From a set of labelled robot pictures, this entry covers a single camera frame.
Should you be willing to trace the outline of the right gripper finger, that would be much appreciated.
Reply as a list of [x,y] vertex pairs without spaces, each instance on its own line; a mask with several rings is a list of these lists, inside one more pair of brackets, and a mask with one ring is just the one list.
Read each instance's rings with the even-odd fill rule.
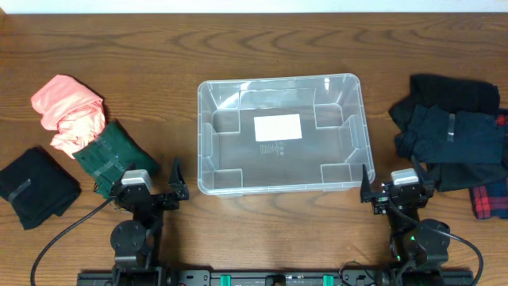
[[375,198],[375,193],[371,190],[370,180],[368,178],[368,170],[365,164],[362,165],[362,181],[360,186],[361,203],[371,203]]
[[428,172],[421,166],[421,163],[416,159],[414,155],[411,156],[410,161],[413,165],[413,169],[416,172],[419,182],[421,184],[427,184],[429,182]]

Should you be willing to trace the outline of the navy garment with tape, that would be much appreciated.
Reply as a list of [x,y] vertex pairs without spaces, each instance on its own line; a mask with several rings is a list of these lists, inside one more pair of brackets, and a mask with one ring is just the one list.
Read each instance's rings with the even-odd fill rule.
[[499,164],[504,130],[493,115],[417,105],[394,143],[399,156],[423,163]]

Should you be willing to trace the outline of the dark green garment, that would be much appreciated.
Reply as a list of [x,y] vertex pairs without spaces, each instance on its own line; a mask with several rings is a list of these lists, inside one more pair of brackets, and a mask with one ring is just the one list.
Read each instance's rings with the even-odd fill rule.
[[94,178],[94,192],[104,199],[110,197],[111,188],[130,167],[144,169],[150,176],[160,167],[128,135],[118,122],[109,123],[86,147],[73,153],[83,170]]

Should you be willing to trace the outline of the red plaid flannel shirt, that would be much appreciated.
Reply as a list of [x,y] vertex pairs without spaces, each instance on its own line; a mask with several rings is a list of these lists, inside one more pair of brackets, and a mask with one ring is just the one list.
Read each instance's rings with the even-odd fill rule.
[[504,131],[502,161],[481,166],[477,182],[469,188],[471,203],[477,219],[507,219],[507,110],[501,109],[496,118]]

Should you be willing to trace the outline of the large black garment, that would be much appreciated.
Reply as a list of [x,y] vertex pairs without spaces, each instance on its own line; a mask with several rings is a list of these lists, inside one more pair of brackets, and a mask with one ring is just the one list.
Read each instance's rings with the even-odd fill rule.
[[[437,106],[449,113],[466,111],[495,116],[501,110],[498,88],[488,82],[454,79],[441,75],[417,74],[410,77],[410,93],[389,110],[399,135],[406,130],[417,105]],[[438,191],[455,191],[473,187],[481,166],[485,164],[428,164],[429,174]]]

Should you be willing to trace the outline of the black garment with tape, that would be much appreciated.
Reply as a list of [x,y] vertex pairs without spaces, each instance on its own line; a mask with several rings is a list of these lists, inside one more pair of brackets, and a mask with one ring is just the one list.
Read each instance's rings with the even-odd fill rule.
[[1,170],[1,197],[25,230],[63,215],[80,193],[79,182],[41,147],[27,149]]

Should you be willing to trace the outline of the pink shirt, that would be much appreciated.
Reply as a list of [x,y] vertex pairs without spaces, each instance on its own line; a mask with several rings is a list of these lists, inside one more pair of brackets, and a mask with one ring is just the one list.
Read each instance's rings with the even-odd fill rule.
[[70,158],[106,127],[103,99],[68,75],[56,75],[31,98],[41,125],[57,134],[51,146]]

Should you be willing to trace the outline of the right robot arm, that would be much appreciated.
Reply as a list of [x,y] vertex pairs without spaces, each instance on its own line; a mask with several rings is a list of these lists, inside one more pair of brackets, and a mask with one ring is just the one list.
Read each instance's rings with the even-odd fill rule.
[[415,157],[412,168],[397,171],[380,191],[373,191],[367,167],[362,167],[360,200],[373,213],[386,215],[391,228],[390,248],[397,261],[374,276],[375,285],[444,285],[441,266],[448,261],[449,227],[423,219],[418,210],[433,197],[434,180]]

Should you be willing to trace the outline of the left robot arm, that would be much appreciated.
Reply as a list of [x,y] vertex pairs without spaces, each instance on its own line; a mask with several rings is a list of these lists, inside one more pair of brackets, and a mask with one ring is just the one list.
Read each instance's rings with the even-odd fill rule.
[[170,191],[153,194],[148,171],[133,167],[114,183],[110,198],[133,217],[120,222],[110,235],[115,252],[113,286],[171,284],[171,271],[158,258],[164,212],[179,209],[179,202],[190,196],[177,158],[173,160],[168,185]]

